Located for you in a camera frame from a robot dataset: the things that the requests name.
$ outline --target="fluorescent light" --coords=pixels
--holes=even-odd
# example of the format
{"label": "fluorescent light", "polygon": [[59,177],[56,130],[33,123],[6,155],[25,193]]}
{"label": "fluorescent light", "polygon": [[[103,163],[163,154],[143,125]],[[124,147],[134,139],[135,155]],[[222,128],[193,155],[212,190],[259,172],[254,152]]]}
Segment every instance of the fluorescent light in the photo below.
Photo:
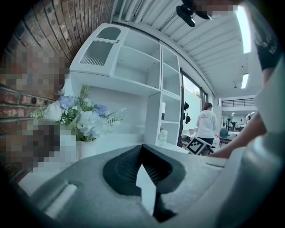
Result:
{"label": "fluorescent light", "polygon": [[248,83],[248,73],[244,74],[244,77],[242,79],[241,88],[245,89],[247,83]]}
{"label": "fluorescent light", "polygon": [[251,52],[251,33],[248,17],[243,6],[238,6],[236,10],[236,17],[240,24],[240,31],[242,36],[242,43],[244,46],[244,54]]}

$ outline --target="woman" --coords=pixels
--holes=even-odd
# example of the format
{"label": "woman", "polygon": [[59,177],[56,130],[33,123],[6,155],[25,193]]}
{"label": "woman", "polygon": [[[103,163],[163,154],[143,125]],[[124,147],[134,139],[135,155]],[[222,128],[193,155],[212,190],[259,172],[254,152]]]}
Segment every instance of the woman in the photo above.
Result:
{"label": "woman", "polygon": [[214,132],[218,124],[216,114],[212,112],[212,107],[213,105],[209,102],[204,104],[203,111],[198,116],[198,131],[196,134],[198,138],[211,145],[214,142]]}

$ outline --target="desk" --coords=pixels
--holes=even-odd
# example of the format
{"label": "desk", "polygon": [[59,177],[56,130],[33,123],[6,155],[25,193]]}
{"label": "desk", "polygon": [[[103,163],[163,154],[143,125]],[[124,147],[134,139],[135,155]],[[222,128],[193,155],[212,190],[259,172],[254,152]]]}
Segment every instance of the desk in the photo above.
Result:
{"label": "desk", "polygon": [[239,135],[240,134],[240,132],[233,132],[233,131],[229,131],[229,133],[228,134],[235,134],[235,135]]}

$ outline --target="security camera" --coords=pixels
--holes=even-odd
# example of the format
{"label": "security camera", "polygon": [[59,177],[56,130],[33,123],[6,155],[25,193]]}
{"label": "security camera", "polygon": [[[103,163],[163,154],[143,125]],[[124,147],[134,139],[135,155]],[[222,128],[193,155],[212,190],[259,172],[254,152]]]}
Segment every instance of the security camera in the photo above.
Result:
{"label": "security camera", "polygon": [[176,12],[183,21],[185,21],[190,27],[195,27],[195,21],[193,19],[193,13],[197,14],[199,17],[210,20],[211,15],[206,11],[197,10],[194,5],[193,0],[182,0],[183,5],[176,7]]}

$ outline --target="black sleeve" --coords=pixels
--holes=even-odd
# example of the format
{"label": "black sleeve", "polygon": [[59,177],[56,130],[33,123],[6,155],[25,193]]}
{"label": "black sleeve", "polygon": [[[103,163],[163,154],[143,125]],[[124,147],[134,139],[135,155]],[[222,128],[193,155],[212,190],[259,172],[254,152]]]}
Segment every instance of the black sleeve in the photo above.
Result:
{"label": "black sleeve", "polygon": [[255,26],[254,43],[261,69],[274,68],[282,54],[282,47],[266,19],[256,9],[251,11],[251,19]]}

